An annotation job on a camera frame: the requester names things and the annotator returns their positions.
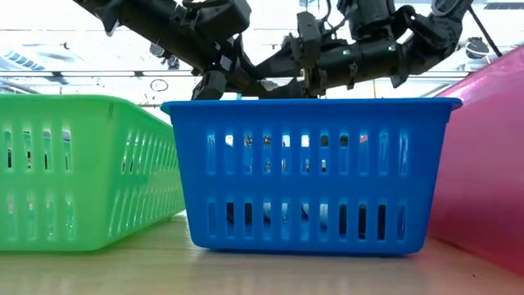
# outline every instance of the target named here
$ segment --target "blue plastic basket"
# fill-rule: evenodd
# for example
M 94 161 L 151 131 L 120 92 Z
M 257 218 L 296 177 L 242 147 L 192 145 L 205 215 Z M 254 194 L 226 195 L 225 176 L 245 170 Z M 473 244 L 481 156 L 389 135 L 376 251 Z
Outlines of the blue plastic basket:
M 193 242 L 271 252 L 417 252 L 445 126 L 461 104 L 165 103 Z

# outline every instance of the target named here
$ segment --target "green plastic basket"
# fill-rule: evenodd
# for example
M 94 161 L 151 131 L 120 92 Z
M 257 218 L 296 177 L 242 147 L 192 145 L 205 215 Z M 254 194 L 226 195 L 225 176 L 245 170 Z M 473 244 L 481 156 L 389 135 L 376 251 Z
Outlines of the green plastic basket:
M 0 129 L 0 250 L 95 250 L 184 209 L 173 131 L 131 102 L 0 95 Z

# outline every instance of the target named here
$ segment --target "wooden table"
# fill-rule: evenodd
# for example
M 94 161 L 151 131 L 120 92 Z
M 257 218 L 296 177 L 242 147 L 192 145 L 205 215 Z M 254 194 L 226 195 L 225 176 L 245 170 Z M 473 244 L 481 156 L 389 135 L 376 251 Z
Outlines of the wooden table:
M 428 239 L 405 258 L 210 252 L 176 216 L 89 254 L 0 254 L 0 292 L 38 294 L 522 295 L 524 278 Z

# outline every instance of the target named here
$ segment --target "basket rim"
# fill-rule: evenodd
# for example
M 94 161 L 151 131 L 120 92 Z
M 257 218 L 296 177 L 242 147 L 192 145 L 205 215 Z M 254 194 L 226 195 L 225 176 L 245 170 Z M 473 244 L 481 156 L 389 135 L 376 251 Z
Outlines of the basket rim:
M 105 95 L 105 94 L 0 94 L 0 102 L 2 100 L 34 100 L 37 99 L 46 99 L 46 100 L 77 100 L 77 101 L 83 101 L 83 102 L 111 102 L 114 104 L 120 104 L 124 107 L 131 107 L 136 111 L 142 112 L 145 116 L 148 116 L 150 119 L 155 120 L 158 123 L 161 123 L 165 127 L 172 128 L 172 126 L 163 120 L 159 119 L 158 117 L 152 115 L 148 111 L 144 111 L 141 107 L 138 105 L 130 102 L 127 99 L 124 98 L 118 98 L 112 95 Z
M 174 101 L 164 102 L 160 109 L 171 115 L 171 107 L 230 107 L 230 106 L 297 106 L 297 105 L 330 105 L 330 106 L 344 106 L 344 105 L 355 105 L 355 104 L 368 104 L 368 105 L 380 105 L 380 104 L 450 104 L 452 111 L 459 109 L 463 105 L 463 101 L 459 98 L 336 98 L 336 99 L 268 99 L 268 100 L 232 100 L 232 101 L 220 101 L 220 100 L 205 100 L 205 101 Z

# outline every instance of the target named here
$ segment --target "robotic arm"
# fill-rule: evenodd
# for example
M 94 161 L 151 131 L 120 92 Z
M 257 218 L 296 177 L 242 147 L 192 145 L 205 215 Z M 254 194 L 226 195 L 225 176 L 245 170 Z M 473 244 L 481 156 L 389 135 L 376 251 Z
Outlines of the robotic arm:
M 112 35 L 125 25 L 193 66 L 202 75 L 192 99 L 220 99 L 224 92 L 259 98 L 316 98 L 329 88 L 391 77 L 394 87 L 450 56 L 462 33 L 462 19 L 473 0 L 434 0 L 433 13 L 421 16 L 411 6 L 395 9 L 393 0 L 338 0 L 344 20 L 331 29 L 308 12 L 297 15 L 299 36 L 287 36 L 282 48 L 254 66 L 243 50 L 249 27 L 246 0 L 74 0 L 102 20 Z M 354 43 L 333 38 L 349 22 Z M 407 30 L 413 35 L 397 39 Z M 292 77 L 267 90 L 262 81 Z

